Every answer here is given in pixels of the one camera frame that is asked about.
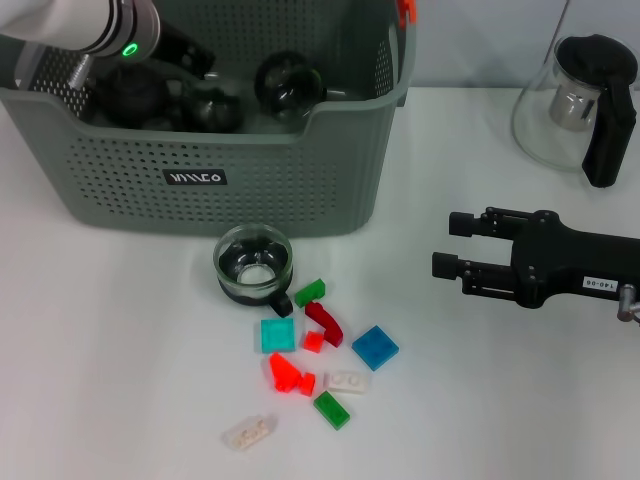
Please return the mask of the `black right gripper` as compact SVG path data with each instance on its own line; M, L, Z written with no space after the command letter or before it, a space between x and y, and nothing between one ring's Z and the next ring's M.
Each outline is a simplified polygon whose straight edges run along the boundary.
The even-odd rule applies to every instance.
M640 296L640 239L590 233L564 225L557 213L487 207L479 216L452 212L449 234L512 238L509 266L473 262L434 252L432 275L462 281L462 293L514 298L525 308L573 294L618 301L626 285Z

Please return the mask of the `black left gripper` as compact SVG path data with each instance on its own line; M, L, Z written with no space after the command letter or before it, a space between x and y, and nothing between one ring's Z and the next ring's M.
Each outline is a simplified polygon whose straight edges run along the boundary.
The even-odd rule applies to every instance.
M212 50L167 22L161 23L159 40L150 58L174 65L200 80L212 70L216 61Z

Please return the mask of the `grey perforated storage bin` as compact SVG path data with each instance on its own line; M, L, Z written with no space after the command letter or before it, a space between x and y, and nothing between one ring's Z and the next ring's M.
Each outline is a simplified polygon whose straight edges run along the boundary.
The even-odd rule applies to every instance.
M0 36L2 102L54 190L102 228L219 236L266 223L289 237L343 235L374 209L395 110L415 64L417 21L396 0L154 0L162 17L213 51L245 121L232 134L122 129L68 79L78 55ZM254 77L295 51L329 88L299 123L260 112Z

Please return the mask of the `black clay teapot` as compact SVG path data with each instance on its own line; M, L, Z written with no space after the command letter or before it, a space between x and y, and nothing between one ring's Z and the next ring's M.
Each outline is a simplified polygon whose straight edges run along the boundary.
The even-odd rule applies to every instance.
M164 77L143 65L115 68L96 81L94 95L111 122L129 129L162 116L171 100Z

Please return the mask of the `blue square building plate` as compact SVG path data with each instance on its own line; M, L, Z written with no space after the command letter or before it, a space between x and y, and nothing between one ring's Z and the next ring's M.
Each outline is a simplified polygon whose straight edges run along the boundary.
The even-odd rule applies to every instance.
M399 352L398 345L379 326L371 327L354 340L351 348L372 371Z

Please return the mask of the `dark red curved brick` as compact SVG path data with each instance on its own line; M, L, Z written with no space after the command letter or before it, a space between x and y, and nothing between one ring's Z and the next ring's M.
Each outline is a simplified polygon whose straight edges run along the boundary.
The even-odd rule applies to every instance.
M324 340L338 348L344 339L343 331L335 318L318 302L309 302L305 314L324 329Z

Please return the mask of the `small green building brick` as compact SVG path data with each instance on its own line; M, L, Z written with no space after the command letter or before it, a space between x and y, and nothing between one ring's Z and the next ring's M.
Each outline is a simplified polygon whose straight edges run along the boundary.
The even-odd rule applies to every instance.
M326 294L326 284L322 279L317 279L298 290L294 295L294 301L299 308L304 308L311 302L322 299Z

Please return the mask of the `white flat two-stud brick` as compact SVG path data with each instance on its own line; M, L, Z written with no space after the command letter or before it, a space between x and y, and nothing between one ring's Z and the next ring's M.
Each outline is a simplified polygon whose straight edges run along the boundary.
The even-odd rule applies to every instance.
M364 395L370 387L370 376L358 371L329 371L324 381L325 389L333 393Z

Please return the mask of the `green flat building plate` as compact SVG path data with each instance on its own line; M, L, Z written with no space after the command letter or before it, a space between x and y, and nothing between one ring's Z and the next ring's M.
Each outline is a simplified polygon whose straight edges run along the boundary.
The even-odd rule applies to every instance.
M346 425L351 416L329 391L322 392L313 401L316 410L336 430Z

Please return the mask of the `teal square building plate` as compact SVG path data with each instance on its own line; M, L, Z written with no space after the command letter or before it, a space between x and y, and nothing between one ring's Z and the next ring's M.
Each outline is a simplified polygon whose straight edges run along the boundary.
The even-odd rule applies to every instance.
M296 350L293 318L265 319L260 322L260 345L264 354Z

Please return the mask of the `bright red slope brick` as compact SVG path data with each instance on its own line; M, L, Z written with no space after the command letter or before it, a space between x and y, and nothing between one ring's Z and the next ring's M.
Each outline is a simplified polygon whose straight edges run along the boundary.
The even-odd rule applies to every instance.
M272 353L269 366L273 376L274 388L281 393L295 389L301 378L301 372L280 353Z

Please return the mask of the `translucent white building brick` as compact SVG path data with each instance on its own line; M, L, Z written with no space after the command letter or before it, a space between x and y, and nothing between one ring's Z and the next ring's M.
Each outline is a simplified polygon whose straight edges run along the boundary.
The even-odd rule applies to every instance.
M246 451L269 437L276 429L278 420L273 415L255 415L225 431L223 443L234 451Z

